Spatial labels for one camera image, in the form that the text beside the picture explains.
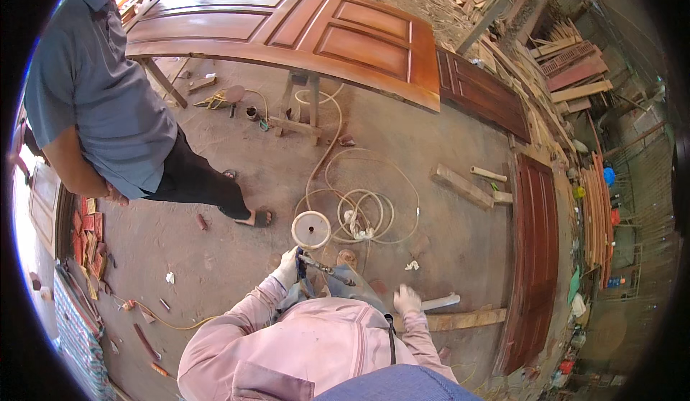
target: spray gun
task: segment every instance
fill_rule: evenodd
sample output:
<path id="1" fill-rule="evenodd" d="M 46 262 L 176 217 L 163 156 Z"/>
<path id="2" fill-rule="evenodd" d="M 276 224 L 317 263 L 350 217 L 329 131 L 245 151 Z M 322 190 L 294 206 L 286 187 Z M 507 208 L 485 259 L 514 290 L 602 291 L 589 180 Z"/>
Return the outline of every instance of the spray gun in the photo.
<path id="1" fill-rule="evenodd" d="M 298 279 L 301 278 L 306 278 L 306 266 L 308 265 L 312 268 L 316 268 L 319 271 L 323 271 L 327 273 L 328 275 L 332 276 L 336 280 L 342 282 L 346 286 L 354 287 L 357 284 L 352 281 L 348 277 L 342 277 L 339 276 L 335 273 L 335 269 L 331 267 L 327 267 L 321 262 L 316 261 L 315 259 L 312 259 L 311 256 L 309 255 L 309 252 L 307 250 L 302 249 L 300 246 L 298 246 L 298 251 L 297 251 L 297 266 L 298 266 Z"/>

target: blue polo shirt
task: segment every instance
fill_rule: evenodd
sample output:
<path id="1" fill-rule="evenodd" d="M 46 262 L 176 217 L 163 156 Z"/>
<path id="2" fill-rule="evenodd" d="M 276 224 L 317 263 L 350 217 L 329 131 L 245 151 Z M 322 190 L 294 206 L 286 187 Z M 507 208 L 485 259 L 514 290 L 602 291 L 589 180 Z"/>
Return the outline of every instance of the blue polo shirt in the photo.
<path id="1" fill-rule="evenodd" d="M 136 199 L 158 189 L 177 122 L 126 43 L 112 0 L 64 0 L 32 58 L 24 106 L 39 147 L 76 125 L 84 158 Z"/>

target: pink jacket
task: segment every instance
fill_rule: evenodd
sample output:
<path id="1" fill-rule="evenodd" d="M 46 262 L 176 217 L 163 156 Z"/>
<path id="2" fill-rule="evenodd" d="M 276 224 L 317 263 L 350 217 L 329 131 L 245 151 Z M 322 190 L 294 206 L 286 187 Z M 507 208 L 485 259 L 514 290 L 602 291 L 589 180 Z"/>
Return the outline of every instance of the pink jacket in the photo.
<path id="1" fill-rule="evenodd" d="M 388 322 L 366 302 L 312 299 L 265 327 L 286 291 L 269 276 L 224 315 L 199 328 L 179 362 L 187 401 L 310 400 L 347 379 L 391 363 Z M 457 382 L 441 365 L 423 313 L 403 316 L 398 364 L 419 364 Z"/>

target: white glove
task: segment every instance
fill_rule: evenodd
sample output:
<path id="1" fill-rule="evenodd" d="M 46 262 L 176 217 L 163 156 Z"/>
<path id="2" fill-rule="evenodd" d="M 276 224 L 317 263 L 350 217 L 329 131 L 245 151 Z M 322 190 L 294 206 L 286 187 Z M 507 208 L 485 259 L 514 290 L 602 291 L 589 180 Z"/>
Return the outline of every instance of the white glove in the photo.
<path id="1" fill-rule="evenodd" d="M 297 252 L 298 248 L 295 246 L 294 249 L 283 253 L 280 265 L 271 272 L 271 275 L 283 285 L 285 290 L 289 290 L 292 285 L 298 282 L 298 268 L 295 263 Z"/>
<path id="2" fill-rule="evenodd" d="M 410 311 L 419 312 L 422 309 L 422 300 L 411 287 L 400 285 L 400 293 L 393 293 L 392 305 L 398 314 L 405 316 Z"/>

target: striped cloth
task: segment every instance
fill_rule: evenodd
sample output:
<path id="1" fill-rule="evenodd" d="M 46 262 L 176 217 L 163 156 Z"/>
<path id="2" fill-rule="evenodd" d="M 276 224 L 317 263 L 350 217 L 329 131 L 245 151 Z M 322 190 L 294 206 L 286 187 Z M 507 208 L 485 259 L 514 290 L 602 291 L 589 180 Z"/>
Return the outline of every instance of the striped cloth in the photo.
<path id="1" fill-rule="evenodd" d="M 55 268 L 55 315 L 59 353 L 74 379 L 91 400 L 115 401 L 99 340 L 104 327 L 86 306 L 87 300 L 62 268 Z"/>

